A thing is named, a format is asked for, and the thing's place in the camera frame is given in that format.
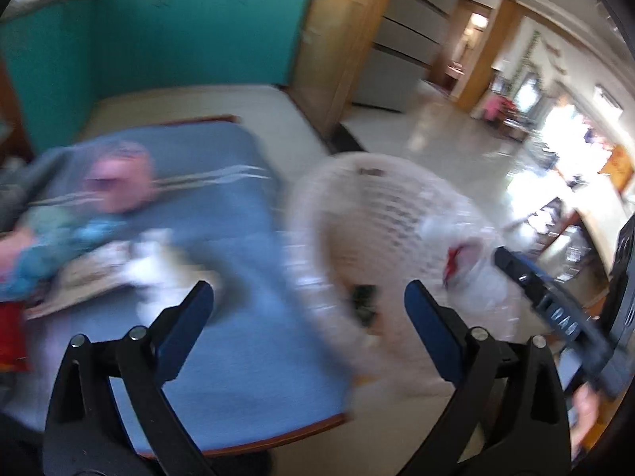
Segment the person's right hand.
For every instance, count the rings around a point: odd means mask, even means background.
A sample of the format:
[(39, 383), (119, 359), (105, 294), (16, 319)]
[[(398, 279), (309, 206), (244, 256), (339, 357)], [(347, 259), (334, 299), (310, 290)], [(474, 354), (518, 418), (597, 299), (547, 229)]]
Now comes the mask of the person's right hand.
[(600, 417), (600, 395), (587, 382), (573, 394), (575, 414), (570, 426), (571, 459), (575, 461), (587, 453), (598, 441), (603, 429)]

